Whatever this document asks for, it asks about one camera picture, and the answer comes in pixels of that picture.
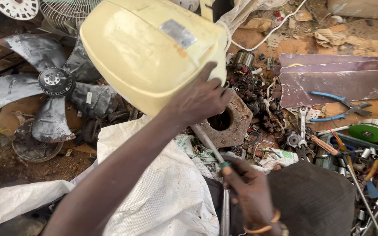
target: orange bangle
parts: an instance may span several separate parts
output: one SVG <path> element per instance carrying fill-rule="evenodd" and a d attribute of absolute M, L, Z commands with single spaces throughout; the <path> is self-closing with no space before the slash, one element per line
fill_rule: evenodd
<path fill-rule="evenodd" d="M 281 217 L 281 212 L 277 209 L 275 209 L 274 211 L 274 217 L 270 220 L 271 223 L 277 223 L 279 218 Z M 250 230 L 246 224 L 244 224 L 243 226 L 244 230 L 246 231 L 246 233 L 250 233 L 250 234 L 258 234 L 258 233 L 264 233 L 266 231 L 269 231 L 272 226 L 264 226 L 260 229 L 256 229 L 256 230 Z"/>

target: rusty metal block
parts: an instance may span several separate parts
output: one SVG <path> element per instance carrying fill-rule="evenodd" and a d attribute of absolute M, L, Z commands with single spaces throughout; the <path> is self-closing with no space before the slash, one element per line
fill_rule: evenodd
<path fill-rule="evenodd" d="M 252 112 L 243 100 L 232 89 L 231 100 L 228 103 L 227 112 L 230 115 L 230 126 L 226 130 L 213 129 L 207 120 L 201 122 L 200 127 L 205 131 L 216 148 L 232 147 L 243 144 L 244 136 L 252 120 Z M 205 145 L 206 142 L 199 135 L 196 129 L 192 128 L 200 141 Z"/>

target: sticker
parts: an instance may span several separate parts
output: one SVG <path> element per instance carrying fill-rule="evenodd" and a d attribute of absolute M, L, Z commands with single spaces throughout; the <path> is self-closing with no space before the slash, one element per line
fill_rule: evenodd
<path fill-rule="evenodd" d="M 87 103 L 91 104 L 91 97 L 93 96 L 92 92 L 87 92 Z"/>
<path fill-rule="evenodd" d="M 176 42 L 178 42 L 184 49 L 187 49 L 198 40 L 195 35 L 183 27 L 183 25 L 177 23 L 174 19 L 164 22 L 158 28 L 176 40 Z"/>

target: ceiling fan blade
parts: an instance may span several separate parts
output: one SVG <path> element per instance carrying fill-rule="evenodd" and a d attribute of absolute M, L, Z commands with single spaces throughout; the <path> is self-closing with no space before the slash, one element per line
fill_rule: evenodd
<path fill-rule="evenodd" d="M 66 62 L 61 44 L 47 36 L 12 35 L 0 39 L 0 45 L 18 53 L 40 72 L 50 67 L 61 68 Z"/>
<path fill-rule="evenodd" d="M 77 37 L 75 48 L 63 68 L 73 74 L 78 82 L 91 83 L 102 77 L 90 61 L 79 36 Z"/>
<path fill-rule="evenodd" d="M 32 135 L 42 142 L 64 142 L 75 138 L 66 123 L 65 97 L 48 97 L 37 112 Z"/>
<path fill-rule="evenodd" d="M 121 97 L 111 86 L 77 82 L 71 100 L 82 113 L 99 118 L 114 112 Z"/>
<path fill-rule="evenodd" d="M 43 93 L 39 82 L 32 75 L 8 75 L 0 77 L 0 109 L 18 99 Z"/>

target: blue-handled pliers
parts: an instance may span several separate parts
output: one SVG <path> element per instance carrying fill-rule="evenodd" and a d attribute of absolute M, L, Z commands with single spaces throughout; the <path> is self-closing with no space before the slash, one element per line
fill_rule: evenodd
<path fill-rule="evenodd" d="M 348 102 L 345 97 L 338 97 L 333 94 L 328 94 L 328 93 L 322 93 L 322 92 L 316 92 L 316 91 L 311 91 L 310 94 L 313 95 L 320 95 L 324 97 L 330 97 L 333 98 L 334 100 L 340 101 L 347 107 L 349 107 L 349 110 L 345 111 L 342 114 L 339 115 L 334 115 L 331 118 L 324 118 L 324 119 L 311 119 L 310 122 L 320 122 L 320 121 L 332 121 L 332 120 L 337 120 L 337 119 L 345 119 L 346 115 L 349 115 L 351 113 L 358 113 L 363 116 L 367 116 L 371 114 L 371 111 L 364 110 L 363 108 L 371 107 L 372 105 L 369 102 L 360 102 L 358 105 L 354 105 L 350 102 Z"/>

